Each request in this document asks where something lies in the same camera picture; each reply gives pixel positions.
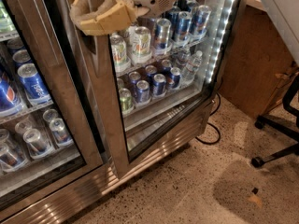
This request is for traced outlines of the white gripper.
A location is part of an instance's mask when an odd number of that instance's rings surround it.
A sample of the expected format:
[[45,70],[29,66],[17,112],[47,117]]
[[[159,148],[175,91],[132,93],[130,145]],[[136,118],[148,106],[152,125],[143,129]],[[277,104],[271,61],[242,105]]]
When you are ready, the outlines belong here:
[[74,0],[70,8],[71,21],[85,35],[109,35],[126,29],[138,17],[159,17],[176,0],[105,0],[91,12],[88,0]]

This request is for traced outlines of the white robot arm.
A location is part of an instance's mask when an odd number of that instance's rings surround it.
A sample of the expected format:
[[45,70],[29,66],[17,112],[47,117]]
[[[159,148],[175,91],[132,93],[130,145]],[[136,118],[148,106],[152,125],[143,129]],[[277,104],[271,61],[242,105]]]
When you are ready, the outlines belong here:
[[[108,35],[123,30],[137,18],[157,17],[177,0],[74,0],[71,21],[85,35]],[[248,0],[268,14],[294,60],[299,63],[299,0]]]

